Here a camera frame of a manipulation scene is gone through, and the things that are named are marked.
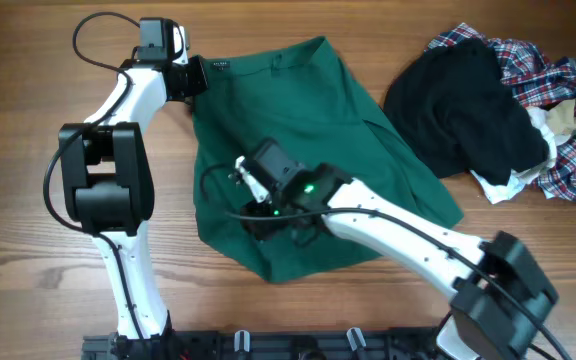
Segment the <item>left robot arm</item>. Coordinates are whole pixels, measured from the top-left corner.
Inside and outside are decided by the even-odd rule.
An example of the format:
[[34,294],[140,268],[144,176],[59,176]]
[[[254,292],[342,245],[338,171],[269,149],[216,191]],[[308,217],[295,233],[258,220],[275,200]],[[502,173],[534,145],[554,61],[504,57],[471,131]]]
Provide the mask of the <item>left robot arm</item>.
[[199,58],[187,54],[181,25],[153,17],[136,24],[140,42],[116,67],[108,99],[58,135],[68,216],[101,253],[117,307],[117,332],[130,341],[160,337],[169,326],[148,246],[155,194],[143,134],[167,102],[183,102],[207,88]]

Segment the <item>dark green skirt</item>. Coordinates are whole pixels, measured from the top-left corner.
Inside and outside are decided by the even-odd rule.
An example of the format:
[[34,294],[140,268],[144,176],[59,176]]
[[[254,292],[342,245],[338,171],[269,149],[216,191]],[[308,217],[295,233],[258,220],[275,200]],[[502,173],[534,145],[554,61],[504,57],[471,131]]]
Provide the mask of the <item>dark green skirt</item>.
[[280,283],[376,258],[362,245],[312,230],[259,241],[233,213],[250,193],[227,176],[265,138],[309,167],[329,163],[390,202],[440,226],[463,217],[323,37],[274,51],[203,63],[208,88],[194,101],[198,141],[194,204],[202,242],[262,279]]

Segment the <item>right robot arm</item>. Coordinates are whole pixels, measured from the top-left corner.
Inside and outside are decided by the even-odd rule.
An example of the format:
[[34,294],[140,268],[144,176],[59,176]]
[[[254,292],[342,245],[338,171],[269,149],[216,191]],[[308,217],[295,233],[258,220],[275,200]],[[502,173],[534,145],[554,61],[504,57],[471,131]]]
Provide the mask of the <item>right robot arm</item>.
[[542,335],[569,353],[545,325],[559,294],[528,247],[500,231],[491,240],[436,225],[326,163],[314,169],[264,140],[234,164],[253,199],[236,217],[262,240],[288,226],[318,227],[418,274],[449,302],[434,337],[450,359],[521,359]]

